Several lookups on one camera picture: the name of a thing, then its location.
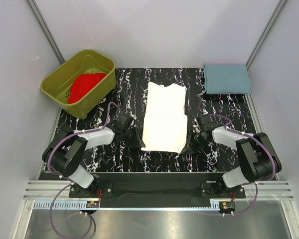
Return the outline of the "white printed t shirt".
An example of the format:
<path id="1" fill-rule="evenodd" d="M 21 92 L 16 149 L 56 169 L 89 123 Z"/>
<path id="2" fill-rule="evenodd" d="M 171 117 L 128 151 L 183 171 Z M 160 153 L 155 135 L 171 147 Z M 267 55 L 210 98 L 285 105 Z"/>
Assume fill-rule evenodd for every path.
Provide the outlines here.
<path id="1" fill-rule="evenodd" d="M 148 83 L 142 151 L 180 154 L 186 144 L 186 87 Z"/>

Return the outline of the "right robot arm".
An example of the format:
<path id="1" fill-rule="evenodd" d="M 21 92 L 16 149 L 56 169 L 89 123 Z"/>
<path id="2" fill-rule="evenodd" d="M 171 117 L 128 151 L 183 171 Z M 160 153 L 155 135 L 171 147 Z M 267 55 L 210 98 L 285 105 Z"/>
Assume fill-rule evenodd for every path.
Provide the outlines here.
<path id="1" fill-rule="evenodd" d="M 221 115 L 202 115 L 196 119 L 198 130 L 190 132 L 182 154 L 202 152 L 203 145 L 214 142 L 237 152 L 239 167 L 223 174 L 216 185 L 221 197 L 228 197 L 234 187 L 269 181 L 282 170 L 282 164 L 267 134 L 237 131 L 232 121 Z"/>

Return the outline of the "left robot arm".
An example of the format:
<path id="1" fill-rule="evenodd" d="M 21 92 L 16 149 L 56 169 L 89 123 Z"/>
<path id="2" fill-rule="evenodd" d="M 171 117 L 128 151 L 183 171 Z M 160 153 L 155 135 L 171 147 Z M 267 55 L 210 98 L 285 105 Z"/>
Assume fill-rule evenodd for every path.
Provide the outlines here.
<path id="1" fill-rule="evenodd" d="M 93 197 L 99 179 L 81 165 L 83 154 L 90 148 L 121 141 L 130 148 L 146 146 L 132 116 L 119 115 L 105 126 L 87 131 L 66 126 L 47 146 L 42 161 L 50 170 L 77 184 L 86 197 Z"/>

